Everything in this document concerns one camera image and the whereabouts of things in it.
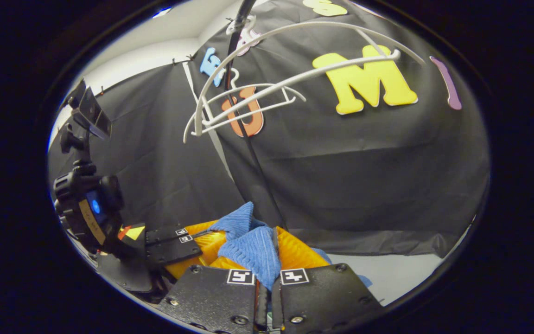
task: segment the white wall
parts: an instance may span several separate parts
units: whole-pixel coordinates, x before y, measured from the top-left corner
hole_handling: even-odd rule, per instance
[[[222,8],[236,0],[189,0],[177,4],[165,15],[148,19],[108,45],[91,61],[86,73],[123,53],[167,40],[198,38]]]
[[[147,45],[139,49],[128,51],[116,58],[113,58],[100,66],[89,70],[83,70],[74,80],[72,87],[75,87],[82,77],[87,85],[92,87],[95,94],[100,93],[102,87],[110,87],[136,74],[151,70],[158,66],[183,61],[199,49],[197,38],[168,40],[162,43]],[[70,117],[71,108],[65,107],[57,116],[51,136],[49,137],[49,148],[57,136],[58,128]]]

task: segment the yellow foam letter m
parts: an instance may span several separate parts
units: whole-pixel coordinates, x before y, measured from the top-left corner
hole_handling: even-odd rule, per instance
[[[379,45],[380,49],[390,55],[388,47]],[[364,57],[374,57],[380,55],[371,45],[362,49]],[[315,59],[312,65],[315,68],[341,63],[347,61],[338,53],[327,53]],[[409,89],[403,74],[392,60],[377,61],[364,64],[364,69],[358,65],[350,65],[337,70],[326,72],[337,97],[337,113],[341,115],[362,111],[364,103],[354,96],[352,88],[355,89],[364,100],[371,106],[377,107],[380,99],[380,83],[384,86],[384,101],[389,106],[400,104],[411,104],[417,102],[417,94]]]

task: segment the yellow triangle marker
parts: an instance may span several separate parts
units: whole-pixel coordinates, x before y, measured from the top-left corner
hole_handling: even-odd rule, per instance
[[[130,237],[133,240],[137,240],[137,237],[140,236],[140,234],[144,230],[144,228],[146,228],[146,227],[142,226],[142,227],[131,228],[131,229],[129,229],[127,231],[127,233],[125,233],[125,235],[127,237]]]

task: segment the white wire hanger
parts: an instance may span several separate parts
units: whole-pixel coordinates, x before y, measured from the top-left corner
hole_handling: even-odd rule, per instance
[[[246,33],[248,33],[249,30],[252,28],[252,26],[254,26],[254,23],[253,23],[252,19],[250,19],[248,21],[248,23],[249,23],[248,26],[245,25],[245,27],[244,27],[244,29],[247,30]],[[232,89],[230,89],[230,90],[228,90],[228,91],[226,91],[224,93],[221,93],[221,94],[217,95],[216,97],[210,99],[209,101],[207,101],[207,99],[205,98],[205,95],[206,95],[207,91],[209,90],[210,85],[213,82],[214,78],[217,76],[218,72],[220,72],[220,70],[222,70],[232,59],[234,59],[234,57],[236,57],[237,54],[241,50],[243,50],[245,47],[248,47],[248,45],[256,44],[256,43],[260,42],[261,40],[263,40],[265,38],[271,37],[271,36],[276,35],[276,34],[280,34],[282,32],[286,32],[288,30],[293,30],[293,29],[297,29],[297,28],[305,28],[305,27],[314,27],[314,26],[329,26],[329,27],[340,27],[340,28],[352,29],[352,30],[356,31],[360,36],[362,36],[371,46],[373,46],[373,48],[378,51],[379,56],[355,58],[355,59],[350,59],[350,60],[343,61],[343,62],[340,62],[340,63],[331,64],[331,65],[323,66],[323,67],[320,67],[320,68],[315,68],[313,70],[309,70],[309,71],[303,72],[301,74],[297,74],[296,76],[292,76],[292,77],[290,77],[288,79],[282,80],[282,81],[280,81],[279,83],[276,83],[276,84],[270,84],[270,83],[251,84],[251,85],[245,85],[243,87],[232,88]],[[373,36],[376,36],[377,38],[383,39],[385,42],[387,42],[391,46],[396,47],[396,49],[393,50],[390,55],[386,55],[384,53],[384,51],[382,51],[380,49],[379,45],[376,44],[372,40],[372,38],[369,35],[367,35],[366,33],[371,34]],[[294,83],[297,83],[297,82],[302,82],[302,81],[305,81],[305,80],[307,80],[309,78],[313,78],[315,76],[320,76],[321,74],[324,74],[327,71],[335,70],[337,68],[342,68],[342,67],[346,67],[346,66],[350,66],[350,65],[373,63],[373,62],[377,62],[377,61],[387,61],[387,60],[396,61],[401,56],[401,52],[398,49],[401,49],[401,51],[404,51],[411,58],[415,59],[415,61],[417,63],[419,63],[420,65],[424,65],[425,64],[424,60],[421,57],[419,57],[415,52],[413,52],[411,49],[409,49],[405,45],[397,42],[396,40],[394,40],[392,38],[389,38],[387,36],[384,36],[383,34],[381,34],[379,32],[375,32],[373,30],[366,29],[366,28],[360,27],[360,26],[350,25],[348,23],[333,22],[333,21],[303,22],[303,23],[297,23],[295,25],[289,25],[289,26],[285,26],[285,27],[281,27],[281,28],[276,28],[276,29],[271,30],[270,32],[266,32],[265,34],[257,36],[256,38],[253,38],[252,40],[246,42],[246,44],[241,45],[235,51],[233,51],[231,54],[229,54],[228,57],[226,57],[220,63],[220,65],[218,65],[218,67],[216,68],[214,73],[207,79],[207,81],[205,82],[205,85],[203,86],[203,89],[201,89],[201,94],[199,94],[200,98],[199,98],[199,101],[197,102],[197,107],[195,108],[195,113],[191,116],[189,122],[187,123],[186,127],[184,128],[183,142],[186,143],[187,133],[189,133],[189,128],[191,127],[191,123],[193,121],[194,121],[194,124],[195,124],[195,131],[191,132],[191,134],[195,135],[197,137],[201,137],[201,135],[203,135],[204,133],[207,133],[208,131],[210,131],[212,129],[221,127],[221,126],[223,126],[223,125],[225,125],[227,123],[231,123],[231,122],[237,121],[240,118],[251,116],[252,114],[256,114],[257,112],[267,111],[267,110],[270,110],[270,109],[273,109],[273,108],[277,108],[279,106],[283,106],[283,105],[290,104],[290,103],[294,102],[295,101],[295,97],[293,97],[292,99],[289,99],[288,95],[286,94],[286,90],[296,94],[298,97],[300,97],[300,99],[302,99],[302,101],[306,101],[306,98],[303,97],[302,94],[298,93],[298,91],[296,91],[296,90],[291,89],[290,87],[288,87],[288,85],[291,85],[291,84],[294,84]],[[239,73],[238,73],[238,71],[236,71],[235,72],[235,78],[232,80],[232,83],[236,78],[238,78],[238,76],[239,76]],[[216,99],[218,99],[220,97],[223,97],[225,95],[228,95],[230,93],[233,93],[235,91],[244,89],[246,87],[253,87],[253,86],[254,87],[267,87],[267,88],[263,89],[262,91],[259,91],[258,93],[255,93],[254,95],[244,99],[243,101],[240,101],[239,103],[236,103],[235,105],[233,105],[230,108],[228,108],[228,110],[225,110],[225,111],[221,112],[217,116],[215,116],[215,117],[213,116],[212,112],[210,111],[210,106],[209,106],[210,102],[214,102]],[[281,103],[276,103],[276,104],[273,104],[271,106],[267,106],[267,107],[264,107],[264,108],[259,108],[258,110],[254,110],[254,111],[251,111],[251,112],[248,112],[248,113],[245,113],[245,114],[241,114],[240,116],[236,116],[234,118],[230,118],[230,119],[228,119],[226,121],[222,121],[224,118],[227,118],[227,116],[229,114],[235,112],[236,110],[239,110],[239,109],[243,108],[244,106],[248,105],[250,102],[258,100],[258,99],[260,99],[262,97],[266,97],[269,94],[273,94],[274,92],[276,92],[279,89],[282,89],[282,92],[284,93],[284,97],[286,98],[286,101],[281,102]],[[202,113],[202,109],[206,110],[206,112],[208,114],[208,118],[209,118],[208,120],[204,119],[203,113]]]

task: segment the white floor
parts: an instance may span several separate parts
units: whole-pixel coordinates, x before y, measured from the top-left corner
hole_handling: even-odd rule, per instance
[[[346,263],[356,274],[372,281],[368,287],[387,306],[428,278],[442,259],[434,254],[415,256],[346,256],[328,254],[333,263]]]

